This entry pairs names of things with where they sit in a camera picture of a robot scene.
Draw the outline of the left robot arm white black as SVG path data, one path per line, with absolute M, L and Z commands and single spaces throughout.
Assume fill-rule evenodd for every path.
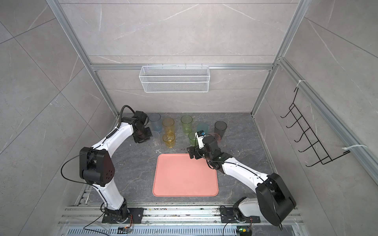
M 134 111 L 124 105 L 113 130 L 98 143 L 84 147 L 79 152 L 79 177 L 93 187 L 104 203 L 104 222 L 124 223 L 131 221 L 126 199 L 116 187 L 115 167 L 112 155 L 130 136 L 135 143 L 143 143 L 152 137 L 146 125 L 149 117 L 142 111 Z

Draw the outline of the blue plastic cup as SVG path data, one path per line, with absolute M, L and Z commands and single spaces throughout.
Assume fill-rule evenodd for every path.
M 159 113 L 152 113 L 149 116 L 151 127 L 156 132 L 162 131 L 162 119 Z

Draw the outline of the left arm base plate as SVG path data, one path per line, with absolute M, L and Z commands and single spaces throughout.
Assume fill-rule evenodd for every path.
M 143 217 L 144 208 L 122 208 L 119 210 L 105 209 L 102 223 L 109 224 L 130 224 L 131 220 L 135 224 L 140 224 Z

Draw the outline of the clear plastic cup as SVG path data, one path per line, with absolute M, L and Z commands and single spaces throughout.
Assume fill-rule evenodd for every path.
M 153 148 L 159 148 L 161 146 L 160 133 L 152 131 L 152 137 L 150 138 L 150 144 Z

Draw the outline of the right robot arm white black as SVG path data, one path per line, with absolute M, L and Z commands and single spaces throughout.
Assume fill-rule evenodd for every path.
M 191 159 L 205 159 L 209 168 L 237 179 L 257 196 L 255 199 L 239 199 L 233 205 L 231 221 L 243 221 L 261 213 L 271 225 L 280 227 L 296 207 L 296 201 L 281 176 L 276 173 L 268 175 L 242 164 L 221 151 L 216 138 L 203 131 L 197 132 L 195 139 L 195 146 L 187 148 Z

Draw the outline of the tall green plastic cup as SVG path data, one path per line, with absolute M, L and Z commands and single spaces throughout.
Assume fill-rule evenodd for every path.
M 190 115 L 183 115 L 181 117 L 182 131 L 185 134 L 189 134 L 192 131 L 193 117 Z

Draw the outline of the pink tray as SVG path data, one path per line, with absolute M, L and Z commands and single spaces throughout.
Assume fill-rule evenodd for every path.
M 191 159 L 185 153 L 161 154 L 152 193 L 156 197 L 214 197 L 219 193 L 217 172 L 205 159 Z

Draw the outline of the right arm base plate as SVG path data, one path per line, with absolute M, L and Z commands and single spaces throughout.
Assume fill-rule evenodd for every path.
M 220 217 L 222 223 L 260 223 L 259 216 L 244 216 L 242 212 L 237 208 L 220 206 Z

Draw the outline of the tall yellow plastic cup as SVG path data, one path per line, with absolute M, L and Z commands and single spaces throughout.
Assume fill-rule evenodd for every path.
M 175 133 L 175 121 L 173 118 L 165 118 L 162 121 L 165 133 Z

